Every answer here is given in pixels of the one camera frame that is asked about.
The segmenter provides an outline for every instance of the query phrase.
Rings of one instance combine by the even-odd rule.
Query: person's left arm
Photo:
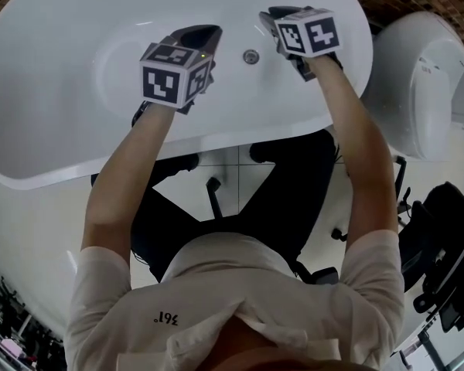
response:
[[[132,221],[174,115],[174,109],[153,104],[108,159],[87,203],[81,250],[104,247],[129,265]]]

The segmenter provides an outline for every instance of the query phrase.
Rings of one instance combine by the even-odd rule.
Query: forearm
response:
[[[394,186],[391,154],[380,130],[343,71],[328,57],[309,61],[333,119],[343,160],[354,190]]]
[[[83,247],[93,246],[95,229],[130,233],[174,114],[172,108],[153,104],[107,161],[87,203]]]

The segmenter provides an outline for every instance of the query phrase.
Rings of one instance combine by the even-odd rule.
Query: marker cube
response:
[[[342,49],[335,14],[328,9],[307,9],[275,20],[285,51],[314,58]]]
[[[206,89],[213,55],[152,43],[140,61],[142,98],[181,109]]]

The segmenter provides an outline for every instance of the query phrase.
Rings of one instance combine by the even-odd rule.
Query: drain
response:
[[[260,60],[260,54],[254,49],[248,49],[242,57],[248,65],[255,65]]]

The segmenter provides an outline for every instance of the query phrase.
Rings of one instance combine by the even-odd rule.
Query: person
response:
[[[198,222],[152,187],[191,155],[155,163],[174,110],[152,105],[100,175],[64,344],[71,370],[368,370],[404,313],[391,155],[329,57],[306,60],[333,118],[353,187],[338,284],[305,284],[297,256],[335,160],[327,131],[251,146],[271,174],[237,215]],[[131,289],[131,249],[159,284]]]

